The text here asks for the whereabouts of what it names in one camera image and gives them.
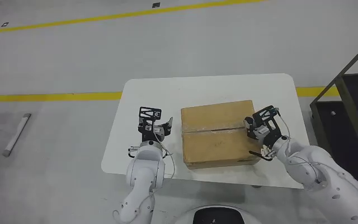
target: yellow floor line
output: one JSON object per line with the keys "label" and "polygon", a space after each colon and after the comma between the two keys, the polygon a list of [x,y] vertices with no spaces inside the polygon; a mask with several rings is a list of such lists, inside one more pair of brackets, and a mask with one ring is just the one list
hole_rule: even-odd
{"label": "yellow floor line", "polygon": [[175,6],[169,8],[155,8],[152,10],[145,10],[139,12],[127,12],[122,14],[114,14],[114,15],[107,15],[107,16],[97,16],[91,18],[79,18],[75,20],[65,20],[65,21],[58,21],[58,22],[48,22],[45,24],[34,24],[28,26],[18,26],[18,27],[7,27],[1,28],[0,32],[10,32],[10,31],[17,31],[17,30],[29,30],[29,29],[38,29],[38,28],[45,28],[51,26],[61,26],[61,25],[68,25],[68,24],[80,24],[84,22],[95,22],[95,21],[102,21],[102,20],[115,20],[117,18],[124,18],[124,17],[133,17],[133,16],[144,16],[144,15],[152,15],[152,14],[159,14],[159,13],[166,13],[166,12],[176,12],[176,11],[183,11],[183,10],[193,10],[197,8],[208,8],[208,7],[215,7],[215,6],[228,6],[231,4],[243,4],[243,3],[253,3],[253,2],[262,2],[265,0],[226,0],[221,2],[208,2],[208,3],[199,3],[199,4],[191,4],[188,6]]}
{"label": "yellow floor line", "polygon": [[85,94],[0,95],[0,102],[119,100],[121,96],[122,92],[91,92]]}
{"label": "yellow floor line", "polygon": [[[298,97],[316,97],[324,87],[296,87]],[[34,95],[0,95],[0,102],[28,101],[95,101],[119,100],[122,92],[91,92],[84,94],[34,94]],[[339,96],[337,88],[332,87],[324,96]]]}
{"label": "yellow floor line", "polygon": [[[298,97],[316,97],[325,87],[296,87]],[[339,96],[337,87],[332,86],[323,96]]]}

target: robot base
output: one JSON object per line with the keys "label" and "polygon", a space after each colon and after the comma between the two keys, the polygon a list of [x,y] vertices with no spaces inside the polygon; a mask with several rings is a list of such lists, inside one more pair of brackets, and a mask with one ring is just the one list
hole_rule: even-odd
{"label": "robot base", "polygon": [[261,224],[248,212],[232,206],[211,205],[194,208],[179,216],[175,224]]}

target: white tube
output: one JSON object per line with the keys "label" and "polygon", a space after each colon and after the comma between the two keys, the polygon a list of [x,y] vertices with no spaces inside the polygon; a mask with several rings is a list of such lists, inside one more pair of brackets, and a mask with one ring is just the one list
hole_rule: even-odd
{"label": "white tube", "polygon": [[11,153],[11,150],[13,148],[13,146],[15,145],[18,137],[20,136],[27,120],[29,119],[29,117],[31,116],[31,114],[24,114],[20,123],[18,124],[17,126],[17,129],[16,129],[16,134],[11,138],[11,140],[9,141],[9,143],[7,144],[6,148],[4,149],[4,151],[2,152],[2,155],[4,157],[9,157],[10,153]]}

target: black bracket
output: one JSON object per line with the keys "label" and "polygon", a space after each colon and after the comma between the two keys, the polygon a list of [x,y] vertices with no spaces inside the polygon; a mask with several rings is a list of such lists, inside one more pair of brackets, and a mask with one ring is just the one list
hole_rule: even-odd
{"label": "black bracket", "polygon": [[160,125],[154,125],[156,120],[160,120],[162,110],[156,108],[139,108],[139,125],[138,131],[142,134],[142,142],[144,141],[163,141],[165,136],[170,135],[172,129],[173,118],[168,122]]}

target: black metal frame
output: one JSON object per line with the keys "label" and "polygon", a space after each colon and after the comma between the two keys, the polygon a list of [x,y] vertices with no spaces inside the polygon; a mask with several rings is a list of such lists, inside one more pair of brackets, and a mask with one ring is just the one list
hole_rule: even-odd
{"label": "black metal frame", "polygon": [[323,128],[321,118],[319,116],[317,103],[319,99],[333,86],[336,85],[338,93],[342,99],[342,102],[346,108],[350,121],[354,127],[356,134],[358,135],[358,111],[352,96],[350,95],[348,88],[344,82],[343,77],[353,74],[346,74],[346,72],[358,61],[358,54],[344,67],[344,69],[324,88],[324,90],[310,103],[312,111],[312,125],[316,135],[317,143],[319,146],[332,153],[331,146],[328,143],[326,133]]}

